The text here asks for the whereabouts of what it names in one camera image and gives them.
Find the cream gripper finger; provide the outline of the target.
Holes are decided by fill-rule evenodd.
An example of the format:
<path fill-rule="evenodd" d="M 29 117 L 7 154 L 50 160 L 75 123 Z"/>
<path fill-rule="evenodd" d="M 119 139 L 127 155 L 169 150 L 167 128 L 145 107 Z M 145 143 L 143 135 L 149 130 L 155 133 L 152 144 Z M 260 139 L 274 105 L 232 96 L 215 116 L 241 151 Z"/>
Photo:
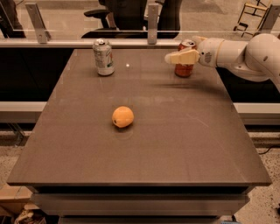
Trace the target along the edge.
<path fill-rule="evenodd" d="M 168 64 L 194 65 L 199 59 L 200 54 L 197 50 L 187 48 L 164 56 L 164 60 Z"/>
<path fill-rule="evenodd" d="M 198 46 L 202 41 L 206 40 L 206 38 L 201 36 L 192 36 L 192 40 Z"/>

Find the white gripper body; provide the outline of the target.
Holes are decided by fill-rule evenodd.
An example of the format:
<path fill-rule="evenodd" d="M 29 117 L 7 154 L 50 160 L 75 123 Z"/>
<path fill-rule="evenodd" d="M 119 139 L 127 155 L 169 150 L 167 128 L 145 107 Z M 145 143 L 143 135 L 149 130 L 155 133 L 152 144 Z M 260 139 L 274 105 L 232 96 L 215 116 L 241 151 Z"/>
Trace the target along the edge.
<path fill-rule="evenodd" d="M 224 39 L 207 38 L 198 44 L 199 63 L 205 67 L 217 67 L 218 53 Z"/>

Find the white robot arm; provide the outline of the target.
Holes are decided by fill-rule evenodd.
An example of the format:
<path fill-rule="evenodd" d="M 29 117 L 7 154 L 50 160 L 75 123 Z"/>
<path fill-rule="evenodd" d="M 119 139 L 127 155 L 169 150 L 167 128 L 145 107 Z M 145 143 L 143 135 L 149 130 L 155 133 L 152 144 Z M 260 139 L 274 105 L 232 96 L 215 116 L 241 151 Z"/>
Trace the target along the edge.
<path fill-rule="evenodd" d="M 248 81 L 271 80 L 280 91 L 280 39 L 268 33 L 254 36 L 250 41 L 223 38 L 191 39 L 197 48 L 187 48 L 165 55 L 168 64 L 226 68 Z"/>

